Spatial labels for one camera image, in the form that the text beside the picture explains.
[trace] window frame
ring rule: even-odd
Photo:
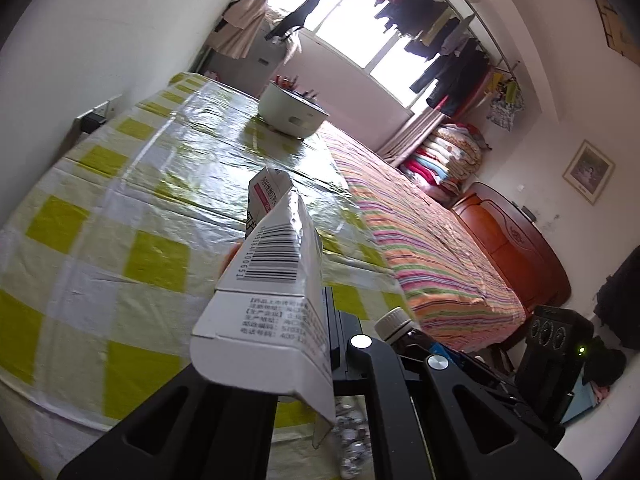
[[[416,112],[414,112],[412,110],[412,108],[414,107],[414,105],[418,102],[418,100],[423,96],[423,94],[426,92],[428,87],[423,88],[420,93],[415,95],[415,98],[407,105],[405,106],[404,104],[402,104],[402,102],[400,101],[400,99],[398,99],[393,93],[391,93],[390,90],[388,90],[380,81],[378,81],[377,79],[375,79],[372,75],[371,72],[373,71],[373,69],[375,69],[375,67],[382,61],[382,59],[386,56],[386,54],[389,53],[389,51],[394,47],[394,45],[400,41],[402,39],[402,34],[400,34],[400,32],[398,32],[397,30],[395,31],[395,33],[393,34],[393,36],[391,38],[389,38],[389,40],[380,48],[380,50],[376,53],[376,55],[371,59],[371,61],[369,61],[369,63],[367,63],[367,65],[363,68],[360,65],[358,65],[356,62],[354,62],[353,60],[351,60],[350,57],[348,57],[347,55],[343,54],[342,52],[340,52],[340,50],[338,50],[337,48],[335,48],[333,45],[331,45],[329,42],[323,40],[322,38],[320,38],[318,36],[318,31],[320,30],[320,28],[322,27],[322,25],[324,25],[324,22],[329,18],[329,16],[331,16],[339,7],[340,4],[343,2],[344,0],[338,0],[338,2],[331,8],[331,10],[329,10],[329,12],[326,14],[326,16],[320,20],[320,22],[318,23],[318,25],[313,28],[313,29],[309,29],[309,28],[302,28],[302,30],[300,30],[300,33],[302,33],[304,36],[308,37],[310,40],[315,41],[317,44],[327,48],[328,50],[330,50],[331,52],[333,52],[336,56],[341,57],[342,59],[344,59],[346,62],[348,62],[351,66],[353,66],[355,69],[359,70],[363,75],[365,75],[371,82],[375,83],[376,85],[378,85],[381,89],[383,89],[389,96],[391,96],[396,102],[398,102],[399,105],[402,106],[402,108],[404,108],[407,113],[409,114],[409,116],[413,116],[416,115]]]

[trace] white cardboard box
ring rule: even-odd
[[[191,333],[196,370],[213,383],[296,397],[335,420],[321,248],[289,175],[249,183],[246,238]]]

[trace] speaker knob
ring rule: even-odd
[[[545,321],[542,329],[540,329],[540,344],[542,346],[546,345],[551,339],[551,335],[554,332],[553,323],[550,321]]]
[[[554,350],[558,350],[562,346],[562,343],[564,343],[565,339],[566,339],[566,330],[564,329],[563,326],[561,326],[558,330],[556,330],[556,334],[554,335],[554,342],[553,342]]]
[[[540,331],[540,320],[536,319],[533,323],[531,323],[531,328],[529,329],[529,335],[533,338],[538,336],[538,332]]]

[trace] bed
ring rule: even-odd
[[[552,251],[495,192],[472,188],[447,211],[331,124],[299,141],[256,113],[250,97],[179,74],[68,152],[0,232],[0,416],[43,478],[188,363],[264,166],[289,172],[336,307],[371,335],[402,306],[446,344],[482,348],[548,292],[546,278],[532,295],[518,276],[542,272]],[[313,419],[279,404],[273,478],[337,475],[310,447]]]

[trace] barcode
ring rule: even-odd
[[[238,280],[246,282],[295,282],[300,242],[290,224],[261,228],[242,263]]]

